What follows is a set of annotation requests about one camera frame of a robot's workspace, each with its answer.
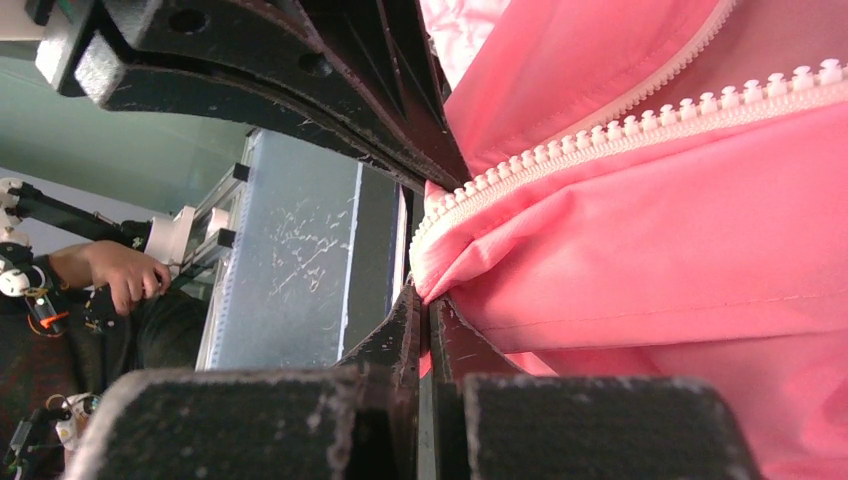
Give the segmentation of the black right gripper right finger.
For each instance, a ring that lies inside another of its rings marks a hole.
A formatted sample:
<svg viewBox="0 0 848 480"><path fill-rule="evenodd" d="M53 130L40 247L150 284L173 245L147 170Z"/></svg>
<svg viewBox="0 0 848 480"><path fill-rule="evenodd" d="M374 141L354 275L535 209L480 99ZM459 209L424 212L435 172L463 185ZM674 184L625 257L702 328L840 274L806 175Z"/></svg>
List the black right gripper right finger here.
<svg viewBox="0 0 848 480"><path fill-rule="evenodd" d="M736 418L686 377L534 376L448 298L427 313L440 479L757 479Z"/></svg>

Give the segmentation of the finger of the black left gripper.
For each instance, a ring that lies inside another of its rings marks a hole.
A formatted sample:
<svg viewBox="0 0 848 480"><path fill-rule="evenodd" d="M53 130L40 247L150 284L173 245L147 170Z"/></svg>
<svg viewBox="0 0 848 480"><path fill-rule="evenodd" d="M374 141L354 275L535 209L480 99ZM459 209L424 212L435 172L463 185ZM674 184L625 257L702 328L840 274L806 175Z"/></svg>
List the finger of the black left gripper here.
<svg viewBox="0 0 848 480"><path fill-rule="evenodd" d="M34 21L61 95L282 133L415 191L471 177L416 1L38 1Z"/></svg>

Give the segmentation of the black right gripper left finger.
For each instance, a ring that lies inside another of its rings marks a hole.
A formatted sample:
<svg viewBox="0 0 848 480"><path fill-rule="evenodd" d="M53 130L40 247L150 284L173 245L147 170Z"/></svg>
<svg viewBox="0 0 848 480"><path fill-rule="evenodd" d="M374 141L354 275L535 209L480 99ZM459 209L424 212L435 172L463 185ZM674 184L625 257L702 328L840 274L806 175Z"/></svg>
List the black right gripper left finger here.
<svg viewBox="0 0 848 480"><path fill-rule="evenodd" d="M68 479L412 479L421 299L324 369L140 370L106 392Z"/></svg>

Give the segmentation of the pink zip-up jacket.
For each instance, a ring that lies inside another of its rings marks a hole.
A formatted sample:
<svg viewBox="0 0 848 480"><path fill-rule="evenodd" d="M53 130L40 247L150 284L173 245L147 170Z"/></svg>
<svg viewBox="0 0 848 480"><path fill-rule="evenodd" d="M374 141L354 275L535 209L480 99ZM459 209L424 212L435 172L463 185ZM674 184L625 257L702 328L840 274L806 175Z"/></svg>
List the pink zip-up jacket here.
<svg viewBox="0 0 848 480"><path fill-rule="evenodd" d="M714 386L768 479L847 475L847 5L513 1L410 252L533 374Z"/></svg>

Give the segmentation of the operator hand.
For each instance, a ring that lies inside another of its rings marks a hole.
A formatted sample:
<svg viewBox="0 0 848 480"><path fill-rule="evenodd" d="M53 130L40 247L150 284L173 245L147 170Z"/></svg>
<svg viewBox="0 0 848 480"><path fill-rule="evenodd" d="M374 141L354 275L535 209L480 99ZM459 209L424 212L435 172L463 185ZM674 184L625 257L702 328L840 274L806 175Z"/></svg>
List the operator hand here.
<svg viewBox="0 0 848 480"><path fill-rule="evenodd" d="M153 299L171 286L170 269L142 252L113 241L65 247L48 262L69 287L108 286L118 314L128 315L142 300Z"/></svg>

